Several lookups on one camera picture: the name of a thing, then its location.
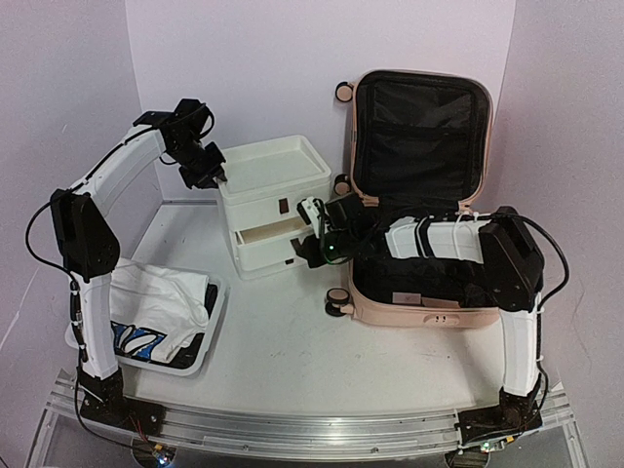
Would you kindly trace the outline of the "white perforated plastic basket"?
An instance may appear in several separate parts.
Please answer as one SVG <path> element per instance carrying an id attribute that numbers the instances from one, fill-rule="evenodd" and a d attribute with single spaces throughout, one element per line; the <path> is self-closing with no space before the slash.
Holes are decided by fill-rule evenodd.
<path id="1" fill-rule="evenodd" d="M 210 283 L 218 286 L 218 293 L 212 317 L 205 330 L 195 363 L 186 370 L 174 369 L 169 364 L 158 364 L 118 354 L 113 346 L 113 330 L 110 322 L 110 284 L 112 272 L 84 282 L 74 274 L 70 280 L 70 328 L 66 333 L 67 343 L 80 351 L 82 370 L 90 377 L 106 379 L 120 369 L 121 365 L 147 371 L 157 371 L 176 376 L 188 376 L 202 366 L 205 355 L 215 339 L 217 322 L 225 310 L 228 286 L 214 274 L 191 271 L 209 276 Z"/>

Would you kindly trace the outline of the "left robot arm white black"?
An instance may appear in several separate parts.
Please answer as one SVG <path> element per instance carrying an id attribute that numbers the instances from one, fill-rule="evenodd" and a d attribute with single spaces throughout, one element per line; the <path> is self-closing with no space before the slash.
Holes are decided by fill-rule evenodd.
<path id="1" fill-rule="evenodd" d="M 75 411 L 80 420 L 159 434 L 163 406 L 124 394 L 110 319 L 112 272 L 120 243 L 107 223 L 113 204 L 132 181 L 162 155 L 179 166 L 189 188 L 212 189 L 225 179 L 225 158 L 214 143 L 204 145 L 215 117 L 198 99 L 184 98 L 172 111 L 146 111 L 128 133 L 71 187 L 58 189 L 50 210 L 70 278 L 70 327 L 78 348 Z"/>

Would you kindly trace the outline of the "black jeans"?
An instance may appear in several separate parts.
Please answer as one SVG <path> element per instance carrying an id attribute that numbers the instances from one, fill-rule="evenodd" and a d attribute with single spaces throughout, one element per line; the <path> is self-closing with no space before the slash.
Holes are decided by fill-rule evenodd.
<path id="1" fill-rule="evenodd" d="M 204 298 L 204 307 L 208 312 L 208 318 L 210 319 L 215 309 L 215 303 L 217 299 L 218 286 L 212 283 L 208 283 Z M 171 366 L 174 369 L 186 370 L 190 368 L 197 360 L 199 354 L 199 348 L 204 339 L 204 333 L 196 333 L 188 346 L 181 347 L 174 358 L 171 361 Z"/>

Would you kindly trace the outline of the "white blue print t-shirt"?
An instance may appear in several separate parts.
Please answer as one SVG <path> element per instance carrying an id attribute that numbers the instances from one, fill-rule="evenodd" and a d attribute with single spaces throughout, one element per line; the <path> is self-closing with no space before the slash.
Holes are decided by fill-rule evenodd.
<path id="1" fill-rule="evenodd" d="M 206 274 L 120 259 L 109 299 L 115 351 L 169 364 L 209 323 L 209 283 Z"/>

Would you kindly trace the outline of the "pink hard-shell suitcase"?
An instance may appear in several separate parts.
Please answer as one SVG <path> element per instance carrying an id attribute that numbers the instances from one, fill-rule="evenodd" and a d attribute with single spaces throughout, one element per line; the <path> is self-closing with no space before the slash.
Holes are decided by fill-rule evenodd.
<path id="1" fill-rule="evenodd" d="M 376 70 L 342 82 L 352 108 L 350 170 L 335 197 L 358 195 L 370 213 L 471 213 L 485 173 L 491 98 L 480 83 L 450 75 Z"/>

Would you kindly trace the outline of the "white plastic drawer unit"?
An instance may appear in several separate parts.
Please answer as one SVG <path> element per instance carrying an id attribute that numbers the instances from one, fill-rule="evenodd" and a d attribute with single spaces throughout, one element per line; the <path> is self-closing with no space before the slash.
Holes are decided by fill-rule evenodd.
<path id="1" fill-rule="evenodd" d="M 301 266 L 293 244 L 312 234 L 296 206 L 330 197 L 332 171 L 305 136 L 284 136 L 222 151 L 226 181 L 219 214 L 239 277 L 251 280 Z"/>

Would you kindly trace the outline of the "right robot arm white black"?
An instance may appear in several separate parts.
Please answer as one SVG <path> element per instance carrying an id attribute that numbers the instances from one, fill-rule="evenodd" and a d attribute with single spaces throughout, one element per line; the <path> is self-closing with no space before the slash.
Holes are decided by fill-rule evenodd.
<path id="1" fill-rule="evenodd" d="M 491 214 L 377 217 L 354 193 L 297 211 L 312 232 L 295 252 L 312 268 L 346 263 L 346 287 L 326 311 L 382 327 L 478 328 L 499 321 L 503 383 L 494 406 L 458 416 L 460 444 L 488 449 L 541 424 L 543 255 L 530 222 L 510 207 Z"/>

